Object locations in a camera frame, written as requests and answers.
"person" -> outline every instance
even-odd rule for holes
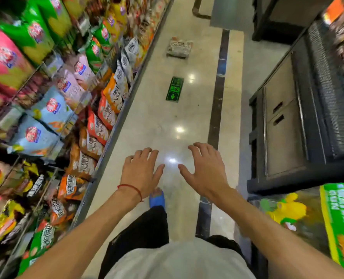
[[[188,147],[195,172],[179,164],[186,182],[232,217],[284,278],[344,279],[344,268],[249,204],[227,182],[221,155],[211,145]],[[254,276],[233,241],[223,237],[168,243],[164,198],[155,188],[164,165],[154,172],[157,150],[126,158],[118,190],[82,224],[31,265],[20,279],[80,278],[118,222],[142,199],[151,209],[119,234],[107,249],[99,278],[234,278]]]

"aisle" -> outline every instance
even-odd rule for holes
[[[184,163],[193,171],[187,146],[196,141],[207,142],[223,32],[210,27],[209,20],[194,17],[193,3],[194,0],[174,0],[88,212],[91,215],[116,190],[126,156],[145,147],[158,149],[157,165],[166,164],[159,186],[165,192],[171,241],[195,236],[200,197],[180,176],[177,164]],[[173,36],[194,41],[188,60],[165,56]],[[238,182],[242,51],[243,33],[231,31],[226,69],[230,76],[225,80],[219,150],[233,187]],[[178,103],[165,100],[172,76],[185,78]],[[110,240],[148,210],[148,203],[140,203],[119,223],[83,278],[97,278]],[[211,233],[229,238],[234,233],[233,221],[215,207]]]

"pink snack bag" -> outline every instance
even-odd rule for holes
[[[33,71],[12,40],[0,30],[0,92],[13,97]]]

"cabinet door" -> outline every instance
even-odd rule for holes
[[[306,163],[296,100],[267,123],[266,132],[268,176],[299,168]]]
[[[291,55],[289,54],[264,86],[266,120],[269,122],[296,98]]]

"blue slipper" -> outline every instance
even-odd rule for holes
[[[164,192],[160,188],[156,188],[154,192],[150,194],[149,205],[150,208],[152,208],[153,206],[163,206],[163,208],[165,209]]]

